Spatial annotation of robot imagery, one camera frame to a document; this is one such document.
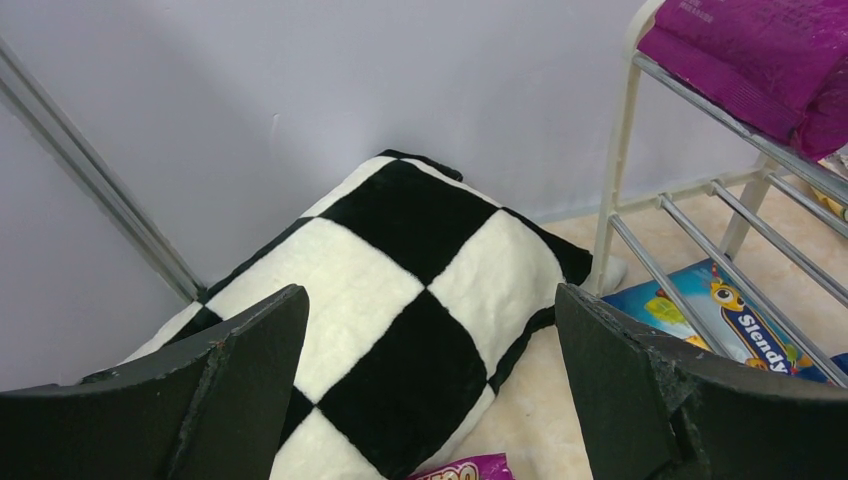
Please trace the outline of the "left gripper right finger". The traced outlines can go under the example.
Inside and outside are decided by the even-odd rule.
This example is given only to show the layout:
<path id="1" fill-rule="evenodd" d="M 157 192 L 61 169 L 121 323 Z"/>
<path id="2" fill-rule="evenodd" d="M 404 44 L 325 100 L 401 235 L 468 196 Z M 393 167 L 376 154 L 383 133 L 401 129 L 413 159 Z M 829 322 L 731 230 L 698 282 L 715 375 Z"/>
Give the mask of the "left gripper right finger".
<path id="1" fill-rule="evenodd" d="M 556 326 L 597 479 L 843 479 L 845 389 L 757 370 L 562 284 Z"/>

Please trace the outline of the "purple grape candy bag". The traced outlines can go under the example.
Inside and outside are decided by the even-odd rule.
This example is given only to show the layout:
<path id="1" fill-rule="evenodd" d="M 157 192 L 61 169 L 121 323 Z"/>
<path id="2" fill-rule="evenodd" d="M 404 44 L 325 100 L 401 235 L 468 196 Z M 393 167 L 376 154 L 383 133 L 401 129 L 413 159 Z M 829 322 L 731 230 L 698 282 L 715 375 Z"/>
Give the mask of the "purple grape candy bag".
<path id="1" fill-rule="evenodd" d="M 666 1 L 638 49 L 816 162 L 847 144 L 847 4 Z"/>
<path id="2" fill-rule="evenodd" d="M 505 453 L 472 456 L 414 474 L 408 480 L 515 480 Z"/>

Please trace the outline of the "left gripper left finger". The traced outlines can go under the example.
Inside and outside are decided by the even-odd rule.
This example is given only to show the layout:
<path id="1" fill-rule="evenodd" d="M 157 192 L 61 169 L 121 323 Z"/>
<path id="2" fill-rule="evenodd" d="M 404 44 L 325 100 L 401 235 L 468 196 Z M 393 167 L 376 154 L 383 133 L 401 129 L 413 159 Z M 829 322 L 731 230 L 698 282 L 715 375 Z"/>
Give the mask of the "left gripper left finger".
<path id="1" fill-rule="evenodd" d="M 266 479 L 309 314 L 287 286 L 70 385 L 1 396 L 5 479 Z"/>

